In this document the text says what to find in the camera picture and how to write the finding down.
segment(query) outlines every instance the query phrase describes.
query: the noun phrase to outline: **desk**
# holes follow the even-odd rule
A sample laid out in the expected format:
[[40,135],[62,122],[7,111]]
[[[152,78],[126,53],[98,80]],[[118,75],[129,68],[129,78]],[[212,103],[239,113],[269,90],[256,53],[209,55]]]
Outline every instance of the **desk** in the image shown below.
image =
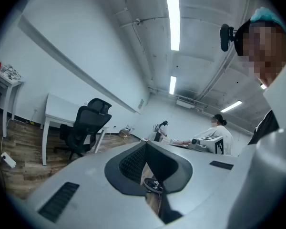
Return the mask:
[[15,112],[16,112],[16,106],[17,106],[17,101],[18,101],[18,96],[20,92],[20,88],[24,82],[24,80],[21,78],[20,81],[10,79],[6,77],[1,71],[0,71],[0,82],[7,88],[5,99],[4,99],[4,106],[3,106],[3,118],[2,118],[2,131],[3,131],[3,137],[7,136],[6,133],[6,119],[8,115],[8,108],[9,108],[9,103],[10,103],[10,94],[13,89],[13,87],[16,87],[16,95],[14,98],[14,103],[13,103],[13,109],[11,113],[11,120],[14,120],[15,118]]
[[[52,94],[48,95],[46,111],[45,111],[44,127],[42,124],[40,126],[41,129],[43,128],[42,164],[44,166],[47,165],[47,138],[48,138],[48,130],[50,122],[56,122],[68,126],[73,126],[79,108],[80,108],[79,105],[70,103]],[[101,135],[97,143],[95,144],[95,148],[93,151],[94,153],[97,153],[97,151],[99,150],[101,141],[107,129],[108,129],[107,126],[104,126],[102,128]]]

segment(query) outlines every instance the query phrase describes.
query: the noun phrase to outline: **ceiling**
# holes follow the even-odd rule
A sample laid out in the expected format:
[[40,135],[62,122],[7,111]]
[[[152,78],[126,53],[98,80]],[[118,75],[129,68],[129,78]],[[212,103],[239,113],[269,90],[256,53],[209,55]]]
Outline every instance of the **ceiling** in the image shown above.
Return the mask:
[[249,131],[269,111],[260,82],[242,66],[234,47],[221,50],[219,36],[222,24],[237,29],[266,0],[179,0],[179,51],[171,50],[166,0],[107,1],[151,92],[166,94],[170,76],[176,76],[175,94],[212,115],[240,99],[243,104],[225,118]]

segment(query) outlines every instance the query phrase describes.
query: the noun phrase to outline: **ceiling light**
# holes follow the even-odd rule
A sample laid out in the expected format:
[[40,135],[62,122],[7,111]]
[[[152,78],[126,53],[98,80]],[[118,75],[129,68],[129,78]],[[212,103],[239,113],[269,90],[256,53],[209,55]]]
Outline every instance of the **ceiling light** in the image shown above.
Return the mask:
[[240,100],[238,100],[235,104],[232,104],[231,106],[229,106],[229,107],[227,107],[227,108],[225,108],[225,109],[223,109],[221,112],[227,112],[227,111],[229,111],[230,109],[233,109],[233,108],[235,108],[236,106],[239,106],[240,104],[242,104],[243,102],[242,101],[240,101]]
[[266,89],[267,87],[264,84],[261,84],[261,88]]
[[179,0],[167,0],[171,27],[171,49],[179,51],[180,43],[180,11]]
[[174,94],[177,77],[171,76],[170,94]]

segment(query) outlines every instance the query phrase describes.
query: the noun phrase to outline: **mesh chair backrest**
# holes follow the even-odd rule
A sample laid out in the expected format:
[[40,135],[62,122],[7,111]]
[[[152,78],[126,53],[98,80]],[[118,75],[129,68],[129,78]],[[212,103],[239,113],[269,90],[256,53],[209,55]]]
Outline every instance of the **mesh chair backrest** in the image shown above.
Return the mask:
[[72,132],[77,136],[97,133],[111,117],[110,114],[103,115],[88,106],[82,106],[77,112]]
[[108,109],[111,107],[112,105],[105,102],[102,99],[99,98],[93,98],[89,103],[88,103],[88,107],[91,109],[94,109],[96,111],[99,111],[101,114],[107,114],[108,113]]

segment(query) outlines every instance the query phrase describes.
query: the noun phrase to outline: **white wall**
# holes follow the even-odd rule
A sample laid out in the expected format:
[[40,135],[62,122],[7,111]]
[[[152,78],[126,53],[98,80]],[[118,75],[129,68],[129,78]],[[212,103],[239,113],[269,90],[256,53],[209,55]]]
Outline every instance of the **white wall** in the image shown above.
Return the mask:
[[[176,98],[151,95],[143,113],[137,116],[133,134],[139,138],[147,137],[152,132],[153,125],[164,120],[167,120],[169,124],[167,127],[168,137],[178,140],[189,140],[195,134],[211,127],[210,117],[193,109],[176,105]],[[237,156],[241,149],[249,143],[251,137],[228,126],[226,128],[233,136],[232,154]]]
[[[93,79],[138,110],[140,100],[144,100],[144,105],[148,100],[148,89],[137,61],[120,39],[115,25],[107,20],[102,6],[99,0],[31,0],[24,15]],[[48,93],[79,105],[95,97],[108,101],[112,104],[108,131],[112,133],[132,125],[137,115],[60,65],[17,27],[17,20],[0,40],[0,61],[11,64],[26,80],[16,111],[22,118],[31,119],[37,106],[33,121],[41,123]]]

